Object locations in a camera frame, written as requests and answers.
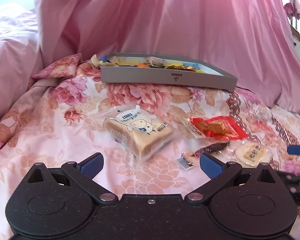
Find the small dark jujube packet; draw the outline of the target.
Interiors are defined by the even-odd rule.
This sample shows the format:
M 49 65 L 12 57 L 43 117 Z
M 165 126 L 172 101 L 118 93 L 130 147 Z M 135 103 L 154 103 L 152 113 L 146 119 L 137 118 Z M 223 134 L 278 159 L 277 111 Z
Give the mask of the small dark jujube packet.
M 196 150 L 196 152 L 194 153 L 194 156 L 199 158 L 204 153 L 211 154 L 214 152 L 222 151 L 225 148 L 227 148 L 229 145 L 230 145 L 230 142 L 217 142 L 217 143 L 214 143 L 209 146 L 202 147 L 202 148 Z

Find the round rice cracker packet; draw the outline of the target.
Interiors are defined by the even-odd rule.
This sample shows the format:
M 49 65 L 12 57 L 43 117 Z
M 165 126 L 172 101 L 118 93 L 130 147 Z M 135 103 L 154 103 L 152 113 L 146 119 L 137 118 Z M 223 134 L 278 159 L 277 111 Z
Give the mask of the round rice cracker packet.
M 235 141 L 231 148 L 234 150 L 234 159 L 243 167 L 257 167 L 259 163 L 270 163 L 272 151 L 259 142 Z

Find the toast bread cow packet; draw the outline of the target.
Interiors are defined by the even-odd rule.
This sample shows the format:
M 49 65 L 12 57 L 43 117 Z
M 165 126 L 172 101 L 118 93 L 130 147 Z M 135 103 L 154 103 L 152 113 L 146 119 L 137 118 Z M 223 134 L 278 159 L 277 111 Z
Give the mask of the toast bread cow packet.
M 168 122 L 133 103 L 106 111 L 104 128 L 139 162 L 149 159 L 174 137 Z

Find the grey cardboard tray box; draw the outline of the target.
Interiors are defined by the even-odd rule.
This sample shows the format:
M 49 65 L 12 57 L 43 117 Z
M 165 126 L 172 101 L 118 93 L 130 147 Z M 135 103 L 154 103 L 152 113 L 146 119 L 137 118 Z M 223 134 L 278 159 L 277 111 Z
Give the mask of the grey cardboard tray box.
M 115 53 L 107 56 L 107 59 L 111 59 L 112 56 L 116 56 L 119 60 L 117 64 L 112 64 L 108 61 L 108 66 L 104 63 L 100 67 L 101 81 L 104 83 L 149 83 L 233 90 L 236 88 L 238 81 L 237 77 L 226 71 L 199 60 L 136 53 Z M 196 64 L 198 69 L 189 71 L 138 67 L 138 64 L 144 63 L 145 59 L 151 56 L 162 59 L 174 66 L 180 63 L 185 66 Z

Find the round cookie clear packet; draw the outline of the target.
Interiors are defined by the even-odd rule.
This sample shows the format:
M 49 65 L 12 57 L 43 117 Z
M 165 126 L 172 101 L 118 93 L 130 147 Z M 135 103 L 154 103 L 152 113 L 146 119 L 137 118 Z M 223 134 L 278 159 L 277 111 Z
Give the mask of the round cookie clear packet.
M 147 57 L 145 58 L 145 64 L 152 67 L 152 68 L 165 68 L 166 61 L 164 59 L 158 57 Z

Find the small orange tangerine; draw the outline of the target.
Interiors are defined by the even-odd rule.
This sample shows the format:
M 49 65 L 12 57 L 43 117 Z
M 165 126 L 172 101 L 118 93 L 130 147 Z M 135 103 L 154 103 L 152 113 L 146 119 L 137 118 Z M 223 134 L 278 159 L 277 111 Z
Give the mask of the small orange tangerine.
M 150 66 L 148 64 L 141 63 L 137 65 L 137 68 L 150 68 Z

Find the red spicy strip packet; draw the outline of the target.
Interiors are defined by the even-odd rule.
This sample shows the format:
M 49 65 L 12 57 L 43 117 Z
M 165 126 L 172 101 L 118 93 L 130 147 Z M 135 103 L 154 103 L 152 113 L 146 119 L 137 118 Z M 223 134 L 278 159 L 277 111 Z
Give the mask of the red spicy strip packet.
M 185 118 L 184 126 L 195 138 L 213 138 L 217 140 L 243 140 L 247 133 L 230 116 L 216 116 L 210 119 Z

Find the floral pink bedspread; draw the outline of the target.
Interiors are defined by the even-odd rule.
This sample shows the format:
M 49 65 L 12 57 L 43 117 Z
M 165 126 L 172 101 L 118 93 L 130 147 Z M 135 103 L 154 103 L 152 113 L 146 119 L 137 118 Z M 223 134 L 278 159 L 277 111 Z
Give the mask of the floral pink bedspread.
M 272 151 L 276 170 L 300 175 L 300 156 L 287 153 L 300 145 L 300 116 L 279 106 L 268 108 L 253 93 L 184 86 L 106 84 L 90 61 L 77 55 L 53 64 L 57 76 L 42 72 L 0 120 L 0 239 L 12 235 L 5 206 L 30 167 L 38 162 L 59 167 L 95 152 L 104 156 L 96 181 L 118 196 L 187 194 L 207 181 L 197 161 L 189 170 L 177 160 L 198 148 L 183 125 L 185 118 L 231 116 L 247 133 Z M 103 127 L 101 112 L 132 103 L 171 124 L 178 132 L 142 165 Z

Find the small torn wrapper piece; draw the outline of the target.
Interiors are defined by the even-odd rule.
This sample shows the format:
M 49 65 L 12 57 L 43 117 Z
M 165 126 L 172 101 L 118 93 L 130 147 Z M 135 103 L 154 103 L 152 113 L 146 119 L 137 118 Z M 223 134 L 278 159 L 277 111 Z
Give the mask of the small torn wrapper piece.
M 194 167 L 193 162 L 188 160 L 183 153 L 177 159 L 177 163 L 186 171 Z

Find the gold foil snack packet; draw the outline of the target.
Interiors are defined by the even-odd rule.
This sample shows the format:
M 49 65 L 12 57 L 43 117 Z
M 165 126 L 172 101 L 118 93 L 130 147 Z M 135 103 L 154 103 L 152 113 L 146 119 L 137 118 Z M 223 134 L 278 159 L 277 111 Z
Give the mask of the gold foil snack packet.
M 191 71 L 191 72 L 195 72 L 197 70 L 196 66 L 191 66 L 191 65 L 177 65 L 177 64 L 166 65 L 165 69 L 184 70 L 184 71 Z

